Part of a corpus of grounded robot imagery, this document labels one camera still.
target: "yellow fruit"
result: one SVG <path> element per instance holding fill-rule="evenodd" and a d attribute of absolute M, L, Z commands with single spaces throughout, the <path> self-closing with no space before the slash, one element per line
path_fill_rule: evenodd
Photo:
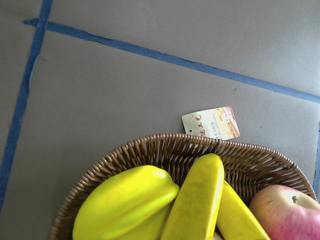
<path fill-rule="evenodd" d="M 225 171 L 218 155 L 199 157 L 176 197 L 161 240 L 212 240 Z"/>
<path fill-rule="evenodd" d="M 158 240 L 178 192 L 169 173 L 155 166 L 114 175 L 82 204 L 73 240 Z"/>
<path fill-rule="evenodd" d="M 225 240 L 270 240 L 235 190 L 223 182 L 216 225 Z"/>

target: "price tag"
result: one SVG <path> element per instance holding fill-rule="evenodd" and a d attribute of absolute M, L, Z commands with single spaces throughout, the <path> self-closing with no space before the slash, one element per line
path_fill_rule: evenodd
<path fill-rule="evenodd" d="M 202 110 L 182 116 L 186 134 L 228 140 L 240 136 L 231 106 Z"/>

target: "wicker basket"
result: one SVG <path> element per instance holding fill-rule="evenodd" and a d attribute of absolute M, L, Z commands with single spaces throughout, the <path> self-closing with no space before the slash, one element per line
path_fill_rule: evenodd
<path fill-rule="evenodd" d="M 297 165 L 267 147 L 182 133 L 154 134 L 114 149 L 81 177 L 60 207 L 50 239 L 72 239 L 80 206 L 105 179 L 136 166 L 154 165 L 168 171 L 181 186 L 194 161 L 208 153 L 221 157 L 225 180 L 247 205 L 256 192 L 272 184 L 290 186 L 317 200 L 310 182 Z"/>

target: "paper tag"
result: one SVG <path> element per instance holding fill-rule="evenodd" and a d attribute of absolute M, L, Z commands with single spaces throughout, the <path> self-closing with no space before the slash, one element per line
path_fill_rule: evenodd
<path fill-rule="evenodd" d="M 186 134 L 228 140 L 240 136 L 231 106 L 219 107 L 182 116 Z"/>

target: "brown basket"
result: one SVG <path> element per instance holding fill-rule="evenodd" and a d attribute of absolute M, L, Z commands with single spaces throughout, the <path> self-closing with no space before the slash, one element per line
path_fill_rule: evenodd
<path fill-rule="evenodd" d="M 107 178 L 137 166 L 154 165 L 168 171 L 181 186 L 194 161 L 208 153 L 221 157 L 225 180 L 247 205 L 256 192 L 273 184 L 292 187 L 317 200 L 310 182 L 297 165 L 267 147 L 182 133 L 154 134 L 114 149 L 81 177 L 60 207 L 50 239 L 72 239 L 80 206 Z"/>

